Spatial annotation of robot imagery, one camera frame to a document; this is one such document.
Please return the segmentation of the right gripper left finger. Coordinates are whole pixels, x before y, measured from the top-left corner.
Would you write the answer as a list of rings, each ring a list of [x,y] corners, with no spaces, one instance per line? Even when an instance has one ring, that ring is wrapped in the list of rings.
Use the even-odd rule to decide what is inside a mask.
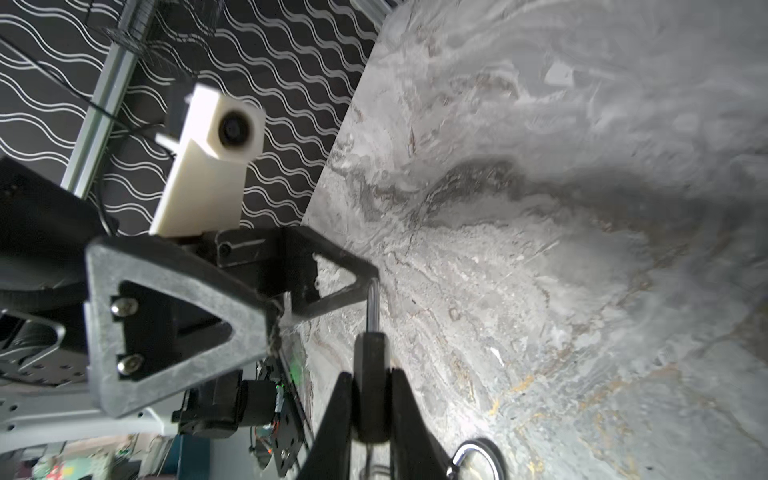
[[[354,381],[339,374],[298,480],[347,480],[350,472]]]

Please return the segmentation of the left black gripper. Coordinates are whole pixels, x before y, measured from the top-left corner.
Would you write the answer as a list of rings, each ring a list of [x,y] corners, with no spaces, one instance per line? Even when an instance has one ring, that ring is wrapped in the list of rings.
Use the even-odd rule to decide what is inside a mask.
[[[312,319],[368,298],[378,268],[308,226],[102,237],[85,250],[88,385],[115,418],[266,355],[276,301]]]

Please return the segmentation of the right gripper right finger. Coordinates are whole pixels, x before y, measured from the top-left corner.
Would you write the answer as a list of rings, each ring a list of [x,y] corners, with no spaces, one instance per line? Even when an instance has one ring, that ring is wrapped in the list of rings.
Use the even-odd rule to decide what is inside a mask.
[[[446,479],[450,460],[426,427],[405,372],[393,369],[390,379],[393,479]]]

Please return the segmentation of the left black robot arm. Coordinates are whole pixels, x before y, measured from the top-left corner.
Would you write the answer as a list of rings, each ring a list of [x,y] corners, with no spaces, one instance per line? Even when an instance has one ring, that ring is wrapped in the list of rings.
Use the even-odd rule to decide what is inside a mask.
[[[116,397],[152,377],[155,391],[131,402],[140,413],[184,394],[170,420],[180,432],[225,438],[267,422],[275,390],[233,365],[191,379],[193,359],[234,339],[228,319],[191,295],[171,296],[140,273],[191,286],[251,288],[260,307],[314,318],[366,301],[378,320],[378,272],[306,227],[229,229],[167,240],[108,235],[97,211],[20,163],[1,162],[1,375],[37,389],[103,386],[114,366]]]

